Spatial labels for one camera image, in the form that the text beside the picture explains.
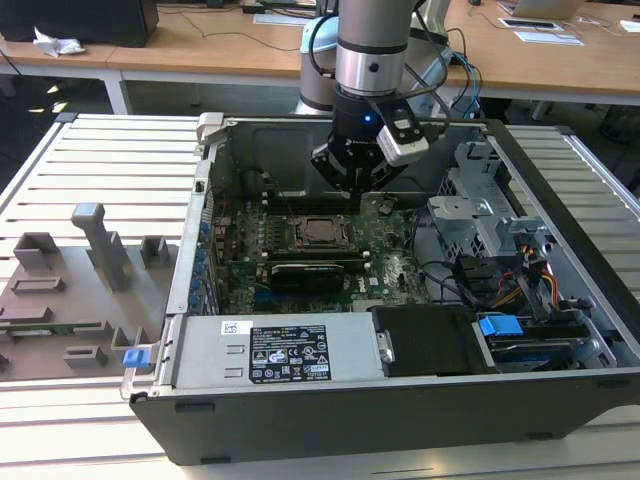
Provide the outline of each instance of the aluminum profile table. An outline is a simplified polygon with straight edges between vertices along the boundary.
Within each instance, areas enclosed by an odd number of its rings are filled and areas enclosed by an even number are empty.
[[[640,300],[640,202],[571,132],[510,126],[538,167],[629,290]],[[512,190],[527,213],[533,205],[520,185]]]
[[[51,231],[61,245],[82,244],[81,232],[68,221],[72,205],[80,201],[105,203],[107,228],[120,231],[125,243],[152,231],[179,244],[197,161],[195,125],[195,118],[108,115],[56,123],[0,196],[0,279],[6,282],[16,265],[12,249],[24,231]],[[617,212],[623,208],[637,215],[637,204],[575,137],[549,128],[514,127],[512,133],[583,227],[592,229],[614,268],[637,287],[637,263],[624,261],[640,248],[631,226],[637,219]],[[518,196],[531,208],[523,193]],[[598,229],[597,222],[607,225]],[[612,238],[602,233],[616,228],[626,233]],[[179,467],[120,399],[119,378],[42,384],[10,391],[0,384],[3,480],[125,475],[163,480],[640,478],[637,406],[611,410],[563,440]]]

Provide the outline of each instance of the barcode label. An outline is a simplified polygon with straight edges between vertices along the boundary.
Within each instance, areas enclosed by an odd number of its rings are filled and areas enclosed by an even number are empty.
[[[253,327],[253,322],[224,321],[222,322],[220,335],[249,335],[251,327]]]

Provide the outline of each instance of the table leg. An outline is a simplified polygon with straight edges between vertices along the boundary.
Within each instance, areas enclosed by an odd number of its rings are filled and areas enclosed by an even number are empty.
[[[533,118],[534,120],[542,120],[542,117],[544,117],[545,113],[547,113],[549,105],[551,105],[551,102],[540,100],[536,105],[536,108],[533,110],[531,118]]]
[[[13,88],[11,75],[0,75],[0,92],[7,98],[16,96],[16,89]]]
[[[119,71],[111,72],[112,75],[105,76],[102,81],[107,87],[107,94],[111,102],[111,108],[116,115],[131,115],[133,110],[129,101],[127,84],[122,80]]]

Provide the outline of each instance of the blue drive latch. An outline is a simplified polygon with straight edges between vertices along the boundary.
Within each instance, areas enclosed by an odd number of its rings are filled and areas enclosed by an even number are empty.
[[[131,348],[122,359],[125,368],[148,368],[151,366],[151,349]]]
[[[485,337],[508,335],[524,335],[520,322],[515,315],[487,315],[479,322],[480,329]]]

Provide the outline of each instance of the red wire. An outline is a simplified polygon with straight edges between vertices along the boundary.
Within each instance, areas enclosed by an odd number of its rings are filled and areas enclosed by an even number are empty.
[[[513,272],[507,272],[505,273],[502,278],[500,279],[500,281],[498,282],[498,295],[500,295],[502,293],[502,284],[504,283],[504,281],[507,279],[508,276],[513,275]]]

